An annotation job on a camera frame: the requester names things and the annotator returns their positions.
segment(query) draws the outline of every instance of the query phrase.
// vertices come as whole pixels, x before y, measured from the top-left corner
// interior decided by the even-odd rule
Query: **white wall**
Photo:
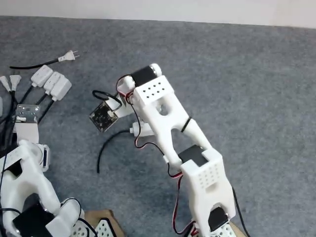
[[[315,0],[0,0],[0,15],[316,28]]]

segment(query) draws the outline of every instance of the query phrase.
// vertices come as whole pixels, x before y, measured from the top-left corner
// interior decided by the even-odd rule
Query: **circuit board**
[[[105,132],[118,120],[117,115],[113,113],[105,101],[102,102],[89,117],[100,132]]]

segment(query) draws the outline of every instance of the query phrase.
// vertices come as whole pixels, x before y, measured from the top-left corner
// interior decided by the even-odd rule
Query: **red wire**
[[[170,174],[170,164],[168,163],[168,175],[172,178],[172,179],[176,179],[178,177],[180,177],[182,175],[182,172],[176,173],[176,174]]]
[[[130,96],[133,94],[133,91],[130,91],[130,92],[124,94],[124,93],[122,93],[122,92],[120,92],[120,91],[118,90],[118,83],[119,83],[119,81],[120,81],[123,77],[121,77],[120,79],[118,79],[116,88],[117,88],[118,93],[121,94],[121,95],[123,95],[123,96],[125,97],[126,102],[131,105],[131,107],[132,107],[132,109],[133,109],[133,111],[134,111],[134,113],[135,113],[135,115],[136,115],[137,121],[138,121],[139,133],[138,133],[137,137],[136,137],[135,140],[134,140],[134,145],[135,145],[135,147],[137,147],[137,148],[139,148],[139,149],[143,149],[143,148],[144,148],[145,146],[147,146],[148,144],[152,144],[152,145],[155,145],[155,146],[160,150],[160,152],[163,154],[163,152],[162,152],[162,150],[160,149],[160,147],[159,147],[156,143],[154,143],[154,142],[147,142],[147,143],[145,143],[145,144],[142,145],[142,146],[138,146],[138,145],[137,145],[138,138],[140,137],[140,134],[141,134],[141,124],[140,124],[140,120],[139,120],[139,118],[138,118],[138,115],[137,115],[137,113],[136,113],[136,110],[134,109],[133,104],[130,102]],[[176,198],[176,203],[175,203],[174,210],[173,210],[173,214],[172,214],[172,227],[173,227],[175,233],[177,233],[178,235],[182,235],[182,234],[187,230],[187,228],[190,227],[190,225],[193,224],[195,221],[191,221],[182,231],[180,231],[180,232],[177,231],[177,229],[176,229],[176,217],[177,217],[178,204],[179,204],[179,192],[180,192],[181,180],[182,180],[183,174],[182,174],[182,172],[179,172],[179,173],[174,174],[174,175],[170,174],[170,164],[169,164],[169,163],[168,163],[168,174],[169,174],[169,176],[170,176],[171,178],[173,178],[173,179],[179,178],[179,179],[178,179],[178,185],[177,185],[177,187],[178,187],[178,190],[177,190],[177,198]],[[194,230],[192,231],[192,234],[196,235],[197,233],[198,233],[198,232],[196,232],[196,228],[194,228]]]
[[[178,185],[177,185],[177,198],[176,198],[176,204],[174,206],[174,209],[173,209],[173,214],[172,214],[172,227],[173,227],[173,230],[175,231],[175,233],[177,233],[178,235],[182,235],[188,227],[190,227],[190,225],[192,225],[195,221],[191,221],[189,224],[186,225],[186,227],[182,230],[182,231],[177,231],[176,229],[176,217],[177,217],[177,212],[178,212],[178,205],[179,205],[179,192],[180,192],[180,187],[181,187],[181,180],[182,180],[183,176],[181,176],[179,179],[178,179]]]
[[[197,231],[197,229],[194,227],[193,230],[192,230],[192,232],[191,232],[191,236],[193,237],[193,236],[195,236],[195,235],[197,235],[197,234],[198,234],[198,231]]]

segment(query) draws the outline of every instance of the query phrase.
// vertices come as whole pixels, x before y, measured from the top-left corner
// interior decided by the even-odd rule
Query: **black cable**
[[[50,107],[54,104],[54,101],[51,100],[51,102],[48,104],[48,106],[46,107],[46,109],[44,110],[43,114],[41,115],[41,117],[39,118],[38,124],[40,123],[40,121],[44,118],[44,116],[47,114],[47,112],[49,111]]]
[[[0,145],[4,146],[5,145],[5,139],[6,139],[6,135],[7,135],[7,131],[8,131],[8,125],[10,123],[11,120],[11,115],[13,114],[13,110],[15,110],[15,91],[11,91],[10,92],[11,95],[11,103],[10,103],[10,109],[9,109],[9,116],[7,116],[5,118],[5,124],[3,126],[3,129],[1,131],[1,141],[0,141]]]
[[[36,103],[35,105],[39,105],[48,95],[45,93]]]
[[[239,204],[238,204],[238,200],[237,200],[237,195],[236,195],[235,189],[233,187],[232,187],[232,189],[233,189],[234,199],[235,199],[238,215],[239,215],[239,218],[240,218],[243,230],[245,231],[247,237],[250,237],[250,234],[248,233],[248,230],[247,230],[246,225],[245,225],[245,223],[243,221],[243,218],[242,218],[242,214],[241,214],[241,210],[240,210],[240,207],[239,207]]]
[[[23,104],[23,102],[26,100],[26,97],[28,97],[28,95],[33,90],[33,88],[34,87],[32,85],[29,87],[29,89],[25,92],[25,94],[23,95],[22,99],[20,100],[19,104]]]
[[[111,142],[115,137],[117,137],[118,135],[122,134],[122,133],[130,133],[129,129],[126,129],[126,130],[121,130],[115,134],[113,134],[111,137],[109,137],[102,145],[102,148],[99,152],[99,155],[98,155],[98,161],[97,161],[97,173],[99,174],[100,173],[100,161],[101,161],[101,155],[105,149],[105,147],[109,144],[109,142]]]
[[[96,231],[94,230],[94,228],[84,219],[82,218],[78,218],[79,221],[83,222],[86,226],[89,227],[89,229],[93,232],[93,234],[95,235],[95,237],[98,237],[98,234],[96,233]]]
[[[11,69],[19,69],[19,70],[26,70],[26,69],[33,69],[33,68],[40,68],[43,65],[49,65],[49,64],[53,64],[53,63],[57,63],[58,58],[48,61],[46,63],[41,63],[41,64],[37,64],[37,65],[33,65],[33,66],[28,66],[28,67],[15,67],[15,66],[10,66]]]
[[[18,213],[19,215],[21,214],[21,212],[15,208],[0,208],[0,211],[4,212],[4,211],[14,211],[16,213]]]
[[[110,93],[107,93],[107,92],[105,92],[105,91],[93,90],[93,91],[92,91],[92,95],[93,95],[95,98],[97,98],[97,99],[99,99],[99,100],[102,100],[102,101],[107,101],[107,100],[109,99],[109,97],[112,98],[112,99],[114,99],[116,102],[119,103],[119,106],[118,106],[116,109],[114,109],[115,111],[118,110],[118,109],[119,109],[120,107],[122,107],[122,105],[123,105],[122,101],[119,100],[116,96],[111,95]]]
[[[75,201],[79,204],[79,207],[80,207],[80,212],[79,212],[79,217],[78,217],[78,219],[79,219],[80,216],[81,216],[82,206],[81,206],[81,203],[78,201],[77,198],[75,198],[75,197],[70,197],[70,198],[66,199],[66,200],[64,201],[64,203],[61,204],[61,206],[63,206],[64,204],[66,204],[66,202],[68,202],[69,200],[75,200]]]

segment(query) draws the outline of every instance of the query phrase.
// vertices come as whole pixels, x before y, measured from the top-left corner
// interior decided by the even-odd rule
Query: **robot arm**
[[[66,201],[61,206],[52,184],[44,176],[49,153],[46,145],[21,140],[19,146],[7,155],[0,191],[1,206],[14,208],[21,214],[5,211],[3,225],[17,237],[69,237],[79,214],[83,214],[75,200]],[[4,158],[0,159],[0,167],[3,162]],[[34,193],[38,194],[39,202],[23,210],[25,200]]]
[[[187,114],[157,64],[121,80],[123,83],[118,85],[118,91],[121,95],[131,95],[129,100],[133,108],[150,126],[166,162],[182,170],[188,183],[190,211],[199,234],[213,236],[236,214],[233,190],[226,177],[221,154]],[[160,114],[161,105],[166,108],[166,115]],[[129,106],[127,104],[127,111],[131,111]],[[129,114],[120,110],[117,113]],[[188,135],[194,145],[177,154],[172,144],[172,129]]]

